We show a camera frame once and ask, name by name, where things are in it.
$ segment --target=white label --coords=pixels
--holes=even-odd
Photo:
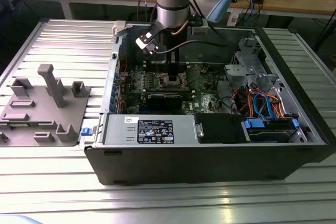
[[[135,116],[125,116],[125,123],[138,123],[139,118]]]

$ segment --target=blue cable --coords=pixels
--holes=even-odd
[[[266,99],[267,109],[268,109],[268,113],[269,113],[270,117],[273,118],[273,119],[278,119],[277,116],[274,114],[274,111],[272,110],[271,103],[270,103],[267,95],[265,95],[263,93],[256,94],[256,96],[253,99],[253,107],[254,107],[254,110],[256,111],[256,113],[258,115],[260,115],[262,117],[262,119],[266,120],[266,117],[263,114],[261,114],[259,112],[258,108],[257,108],[257,99],[260,95],[263,95]]]
[[[253,10],[254,10],[254,2],[253,2],[253,0],[250,0],[250,3],[251,3],[251,12],[250,12],[250,16],[248,16],[248,19],[247,19],[247,22],[246,22],[245,26],[247,26],[250,23],[251,18],[252,18],[252,14],[253,14]]]

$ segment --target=warning label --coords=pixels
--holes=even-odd
[[[139,144],[173,144],[174,131],[172,120],[139,120]]]

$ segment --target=floor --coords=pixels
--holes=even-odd
[[[15,10],[4,8],[5,0],[0,0],[0,72],[2,72],[15,56],[20,46],[29,36],[38,22],[38,18],[20,1],[15,1]],[[27,1],[28,5],[40,18],[64,18],[61,7],[55,2]],[[90,20],[127,20],[136,21],[136,7],[132,6],[102,6],[94,4],[72,4],[76,19]],[[144,9],[140,9],[140,20],[144,20]],[[250,22],[249,26],[265,27],[269,16],[260,15]],[[220,22],[225,25],[228,15]],[[323,23],[327,20],[313,20],[311,18],[294,18],[289,28],[295,29],[313,47],[322,31]],[[330,36],[318,51],[323,62],[333,70],[330,55],[336,52],[336,34]]]

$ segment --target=metal bracket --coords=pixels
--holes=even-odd
[[[208,31],[209,31],[209,24],[205,18],[203,18],[202,26],[193,26],[191,28],[192,35],[207,35]]]
[[[124,30],[126,27],[126,21],[124,20],[118,20],[114,22],[114,25],[112,27],[112,32],[114,36],[117,36],[117,33]]]

